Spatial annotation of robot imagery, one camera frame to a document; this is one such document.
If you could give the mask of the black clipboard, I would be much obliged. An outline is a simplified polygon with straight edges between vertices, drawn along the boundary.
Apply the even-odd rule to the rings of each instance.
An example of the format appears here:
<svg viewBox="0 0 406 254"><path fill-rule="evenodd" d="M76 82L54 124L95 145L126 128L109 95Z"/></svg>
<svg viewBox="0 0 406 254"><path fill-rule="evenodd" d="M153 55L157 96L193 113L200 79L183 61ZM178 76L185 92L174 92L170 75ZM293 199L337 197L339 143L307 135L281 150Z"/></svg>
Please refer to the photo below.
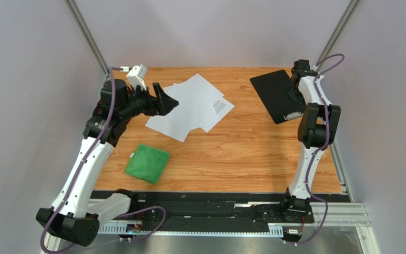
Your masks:
<svg viewBox="0 0 406 254"><path fill-rule="evenodd" d="M283 117L290 113L304 112L304 100L294 93L285 70L250 78L250 82L275 124L286 122Z"/></svg>

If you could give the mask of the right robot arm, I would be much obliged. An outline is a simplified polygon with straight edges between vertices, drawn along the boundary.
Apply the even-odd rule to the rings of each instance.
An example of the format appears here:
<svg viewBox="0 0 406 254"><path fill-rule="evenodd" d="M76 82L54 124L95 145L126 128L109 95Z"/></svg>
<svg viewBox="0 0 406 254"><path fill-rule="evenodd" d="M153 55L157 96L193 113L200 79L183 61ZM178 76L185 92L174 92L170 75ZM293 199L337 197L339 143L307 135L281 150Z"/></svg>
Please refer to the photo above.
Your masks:
<svg viewBox="0 0 406 254"><path fill-rule="evenodd" d="M324 76L310 68L308 60L295 61L291 73L292 92L302 96L306 108L297 133L300 158L280 216L288 222L300 222L309 213L312 183L322 155L335 139L341 109L326 97L320 84Z"/></svg>

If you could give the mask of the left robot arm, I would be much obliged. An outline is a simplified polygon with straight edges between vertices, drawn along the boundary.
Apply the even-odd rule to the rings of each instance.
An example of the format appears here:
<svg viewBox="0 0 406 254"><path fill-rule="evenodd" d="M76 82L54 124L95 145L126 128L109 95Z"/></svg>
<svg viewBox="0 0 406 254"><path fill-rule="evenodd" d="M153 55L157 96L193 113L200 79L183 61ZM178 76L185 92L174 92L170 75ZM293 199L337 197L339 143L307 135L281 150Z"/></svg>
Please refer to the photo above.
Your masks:
<svg viewBox="0 0 406 254"><path fill-rule="evenodd" d="M140 115L165 116L179 102L167 95L159 83L148 88L132 87L121 79L108 80L100 90L100 100L87 121L80 151L71 173L49 208L40 208L36 220L43 235L89 246L101 226L122 216L132 216L139 208L137 193L118 189L103 201L89 205L98 176L129 121Z"/></svg>

